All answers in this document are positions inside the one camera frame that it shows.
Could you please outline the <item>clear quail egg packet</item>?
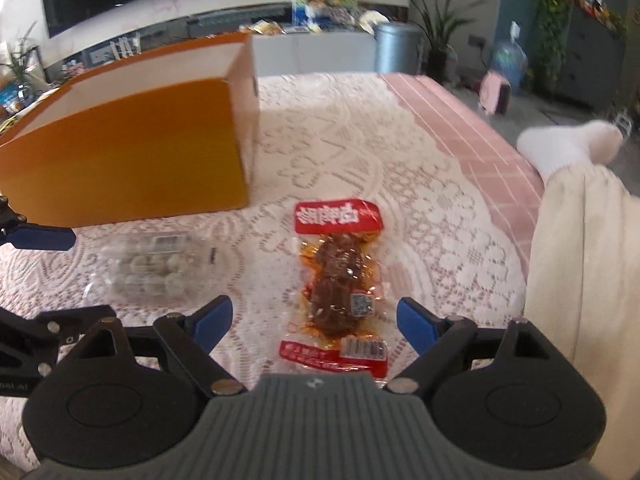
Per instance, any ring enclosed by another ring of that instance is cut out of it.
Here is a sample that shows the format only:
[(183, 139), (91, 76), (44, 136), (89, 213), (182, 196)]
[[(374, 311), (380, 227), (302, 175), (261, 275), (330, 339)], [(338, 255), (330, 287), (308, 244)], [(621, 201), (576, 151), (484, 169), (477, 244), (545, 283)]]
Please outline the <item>clear quail egg packet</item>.
[(184, 304), (205, 292), (217, 248), (193, 231), (116, 235), (102, 243), (84, 288), (104, 304)]

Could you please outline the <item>red spicy meat packet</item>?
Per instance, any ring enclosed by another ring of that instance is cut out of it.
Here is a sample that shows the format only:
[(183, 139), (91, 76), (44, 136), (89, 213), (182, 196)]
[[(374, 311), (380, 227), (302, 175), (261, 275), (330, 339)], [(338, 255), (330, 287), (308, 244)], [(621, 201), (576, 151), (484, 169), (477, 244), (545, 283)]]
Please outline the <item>red spicy meat packet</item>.
[(378, 205), (361, 198), (303, 200), (293, 228), (304, 284), (279, 344), (288, 363), (325, 373), (388, 373), (384, 292), (372, 246), (384, 230)]

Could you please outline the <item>white lace tablecloth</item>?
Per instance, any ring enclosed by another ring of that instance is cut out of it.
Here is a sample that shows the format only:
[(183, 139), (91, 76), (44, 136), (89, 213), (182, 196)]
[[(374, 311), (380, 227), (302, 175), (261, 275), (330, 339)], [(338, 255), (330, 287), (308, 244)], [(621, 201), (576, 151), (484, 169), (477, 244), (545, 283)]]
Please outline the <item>white lace tablecloth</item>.
[[(247, 385), (288, 373), (283, 338), (299, 328), (310, 271), (294, 209), (307, 200), (361, 198), (380, 210), (370, 245), (378, 313), (372, 327), (397, 373), (414, 351), (395, 323), (410, 296), (438, 314), (501, 326), (523, 309), (542, 183), (474, 106), (424, 77), (314, 74), (259, 83), (260, 130), (250, 203), (235, 211), (83, 228), (69, 252), (3, 247), (1, 303), (43, 310), (111, 304), (123, 323), (232, 300), (231, 330), (214, 358)], [(191, 232), (210, 248), (198, 296), (127, 304), (108, 289), (101, 247), (117, 234)]]

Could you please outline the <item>teddy bear gift box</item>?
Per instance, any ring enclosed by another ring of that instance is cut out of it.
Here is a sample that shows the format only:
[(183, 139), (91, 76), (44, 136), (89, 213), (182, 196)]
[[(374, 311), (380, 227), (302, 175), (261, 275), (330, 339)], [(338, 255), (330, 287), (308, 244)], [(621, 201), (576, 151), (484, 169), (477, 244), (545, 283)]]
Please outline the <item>teddy bear gift box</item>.
[(292, 24), (311, 30), (351, 28), (358, 0), (292, 0)]

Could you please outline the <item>orange cardboard box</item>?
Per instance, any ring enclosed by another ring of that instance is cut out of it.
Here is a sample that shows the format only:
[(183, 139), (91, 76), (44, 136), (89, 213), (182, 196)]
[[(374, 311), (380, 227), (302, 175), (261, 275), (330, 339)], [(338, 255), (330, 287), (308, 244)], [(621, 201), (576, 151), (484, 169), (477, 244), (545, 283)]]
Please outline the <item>orange cardboard box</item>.
[(172, 44), (89, 70), (1, 137), (1, 189), (30, 221), (96, 224), (241, 209), (259, 130), (253, 39)]

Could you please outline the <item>snack pile on cabinet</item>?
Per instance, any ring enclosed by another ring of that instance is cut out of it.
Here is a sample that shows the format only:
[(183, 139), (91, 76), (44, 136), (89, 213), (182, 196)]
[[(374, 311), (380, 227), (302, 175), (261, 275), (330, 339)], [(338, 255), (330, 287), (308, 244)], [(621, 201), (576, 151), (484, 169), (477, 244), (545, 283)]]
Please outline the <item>snack pile on cabinet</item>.
[(241, 25), (240, 32), (259, 36), (278, 36), (284, 35), (284, 30), (280, 24), (274, 21), (260, 20), (254, 24)]

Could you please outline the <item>beige trouser leg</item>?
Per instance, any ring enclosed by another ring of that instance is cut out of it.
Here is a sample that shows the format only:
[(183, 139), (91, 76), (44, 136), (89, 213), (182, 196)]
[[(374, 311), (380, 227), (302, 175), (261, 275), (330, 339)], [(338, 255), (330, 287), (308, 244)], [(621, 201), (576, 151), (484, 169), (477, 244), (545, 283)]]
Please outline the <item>beige trouser leg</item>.
[(606, 411), (593, 465), (639, 470), (639, 200), (603, 166), (552, 174), (530, 250), (525, 311)]

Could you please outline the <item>trailing green ivy plant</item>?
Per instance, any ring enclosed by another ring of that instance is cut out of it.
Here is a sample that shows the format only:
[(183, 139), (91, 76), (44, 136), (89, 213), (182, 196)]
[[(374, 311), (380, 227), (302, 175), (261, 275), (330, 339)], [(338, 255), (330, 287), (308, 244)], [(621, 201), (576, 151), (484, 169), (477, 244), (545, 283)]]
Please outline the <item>trailing green ivy plant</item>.
[(530, 79), (541, 87), (558, 80), (565, 61), (564, 36), (570, 17), (577, 8), (592, 18), (616, 39), (624, 39), (627, 26), (622, 16), (611, 10), (604, 0), (535, 0), (537, 36)]

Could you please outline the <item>pink small heater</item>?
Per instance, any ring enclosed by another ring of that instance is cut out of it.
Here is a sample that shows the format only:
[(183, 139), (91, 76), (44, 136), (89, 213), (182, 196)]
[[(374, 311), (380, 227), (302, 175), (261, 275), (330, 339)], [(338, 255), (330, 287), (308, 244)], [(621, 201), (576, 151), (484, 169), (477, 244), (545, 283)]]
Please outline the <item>pink small heater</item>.
[(495, 70), (488, 70), (480, 83), (478, 102), (487, 115), (505, 115), (511, 97), (511, 85)]

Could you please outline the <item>white wifi router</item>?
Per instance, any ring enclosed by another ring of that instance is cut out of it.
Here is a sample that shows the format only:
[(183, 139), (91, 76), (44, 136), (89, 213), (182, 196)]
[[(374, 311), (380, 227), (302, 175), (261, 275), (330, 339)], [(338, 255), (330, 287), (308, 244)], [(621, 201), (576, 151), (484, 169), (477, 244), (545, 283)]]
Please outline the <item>white wifi router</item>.
[(121, 60), (142, 52), (141, 37), (138, 32), (131, 35), (120, 36), (110, 41), (113, 58)]

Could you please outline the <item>potted aloe plant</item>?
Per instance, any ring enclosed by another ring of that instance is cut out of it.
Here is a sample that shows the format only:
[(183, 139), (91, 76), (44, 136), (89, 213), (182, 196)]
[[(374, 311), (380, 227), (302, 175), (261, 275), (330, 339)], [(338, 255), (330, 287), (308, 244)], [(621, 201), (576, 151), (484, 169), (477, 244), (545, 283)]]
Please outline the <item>potted aloe plant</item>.
[(34, 88), (32, 88), (32, 76), (29, 73), (32, 60), (40, 62), (39, 48), (30, 40), (30, 35), (36, 25), (37, 22), (32, 22), (21, 37), (6, 43), (8, 60), (1, 63), (12, 73), (17, 99), (23, 107), (28, 107), (36, 98)]

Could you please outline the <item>white sock foot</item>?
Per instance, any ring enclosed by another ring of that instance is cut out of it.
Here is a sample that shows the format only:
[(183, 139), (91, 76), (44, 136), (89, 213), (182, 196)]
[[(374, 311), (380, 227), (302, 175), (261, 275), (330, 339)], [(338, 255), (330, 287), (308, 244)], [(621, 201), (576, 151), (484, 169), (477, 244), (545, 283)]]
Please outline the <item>white sock foot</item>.
[(623, 142), (616, 125), (592, 120), (577, 126), (527, 128), (518, 136), (516, 149), (547, 184), (554, 174), (570, 166), (608, 165)]

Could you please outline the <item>white tv cabinet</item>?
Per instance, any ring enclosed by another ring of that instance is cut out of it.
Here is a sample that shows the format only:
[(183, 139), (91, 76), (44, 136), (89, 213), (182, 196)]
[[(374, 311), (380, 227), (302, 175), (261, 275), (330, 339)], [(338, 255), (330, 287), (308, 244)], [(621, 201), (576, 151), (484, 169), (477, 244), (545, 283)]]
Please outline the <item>white tv cabinet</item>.
[(376, 42), (366, 32), (253, 37), (257, 77), (374, 73)]

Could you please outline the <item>green potted floor plant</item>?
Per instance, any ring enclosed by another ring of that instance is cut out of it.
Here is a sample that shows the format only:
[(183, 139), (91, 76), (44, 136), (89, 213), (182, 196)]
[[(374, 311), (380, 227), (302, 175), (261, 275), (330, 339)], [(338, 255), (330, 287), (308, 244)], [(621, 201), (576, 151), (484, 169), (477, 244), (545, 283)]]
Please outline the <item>green potted floor plant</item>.
[(462, 6), (453, 6), (454, 0), (408, 0), (410, 8), (419, 14), (416, 24), (420, 27), (428, 45), (426, 76), (442, 84), (445, 80), (448, 49), (451, 36), (460, 27), (473, 24), (476, 18), (468, 13), (482, 6), (487, 0), (473, 0)]

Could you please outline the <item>dark grey drawer cabinet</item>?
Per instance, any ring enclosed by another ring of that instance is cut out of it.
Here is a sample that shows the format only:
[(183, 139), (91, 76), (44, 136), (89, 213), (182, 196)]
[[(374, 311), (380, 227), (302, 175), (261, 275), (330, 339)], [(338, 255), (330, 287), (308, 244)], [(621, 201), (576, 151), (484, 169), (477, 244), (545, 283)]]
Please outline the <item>dark grey drawer cabinet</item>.
[(555, 95), (590, 110), (604, 110), (615, 96), (624, 54), (623, 38), (575, 8)]

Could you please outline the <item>grey metal trash bin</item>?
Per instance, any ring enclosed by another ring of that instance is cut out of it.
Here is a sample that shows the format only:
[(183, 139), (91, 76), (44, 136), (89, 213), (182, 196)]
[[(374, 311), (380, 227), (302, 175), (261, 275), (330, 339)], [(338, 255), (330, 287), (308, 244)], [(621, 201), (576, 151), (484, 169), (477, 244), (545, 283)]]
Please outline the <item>grey metal trash bin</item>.
[(420, 72), (425, 35), (416, 24), (388, 22), (374, 28), (374, 67), (379, 74)]

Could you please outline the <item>blue water jug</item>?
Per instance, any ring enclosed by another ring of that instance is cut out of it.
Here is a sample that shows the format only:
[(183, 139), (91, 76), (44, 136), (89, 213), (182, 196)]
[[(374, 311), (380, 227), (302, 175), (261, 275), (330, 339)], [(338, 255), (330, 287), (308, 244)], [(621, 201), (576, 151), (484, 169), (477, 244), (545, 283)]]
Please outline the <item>blue water jug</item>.
[(512, 21), (510, 25), (509, 39), (500, 41), (492, 47), (489, 68), (510, 84), (513, 93), (518, 93), (525, 76), (528, 57), (518, 44), (521, 26)]

